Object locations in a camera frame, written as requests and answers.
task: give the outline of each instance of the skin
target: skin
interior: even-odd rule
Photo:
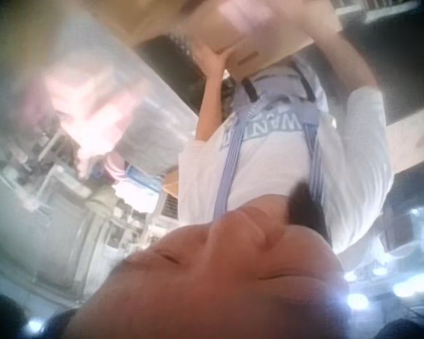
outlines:
[[[341,338],[342,274],[317,233],[242,207],[130,256],[65,338]]]

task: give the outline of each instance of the striped apron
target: striped apron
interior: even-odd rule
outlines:
[[[300,78],[307,95],[306,99],[286,94],[295,92],[291,85],[298,84],[297,81],[287,79],[292,77]],[[310,192],[314,201],[322,205],[324,186],[320,169],[320,151],[317,143],[320,111],[315,104],[314,91],[302,71],[295,62],[290,65],[290,69],[285,66],[275,66],[262,71],[252,81],[244,79],[242,86],[243,88],[237,89],[235,93],[234,110],[237,121],[230,132],[228,156],[218,188],[213,219],[221,218],[227,211],[228,197],[239,160],[245,126],[258,113],[277,102],[287,102],[296,113],[302,126],[311,159]]]

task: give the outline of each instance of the nose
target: nose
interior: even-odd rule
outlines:
[[[224,278],[251,273],[258,256],[276,244],[284,230],[257,208],[230,211],[209,229],[203,267]]]

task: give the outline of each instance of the person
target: person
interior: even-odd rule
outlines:
[[[297,62],[245,81],[234,99],[240,115],[221,124],[231,52],[196,45],[207,81],[196,140],[179,156],[179,218],[188,225],[122,261],[63,338],[345,338],[348,284],[331,244],[358,238],[389,190],[383,101],[356,51],[295,2],[273,9],[314,39],[353,91],[344,134],[319,81]],[[260,121],[270,131],[255,134]],[[312,189],[312,168],[325,190]],[[341,241],[344,225],[352,229]]]

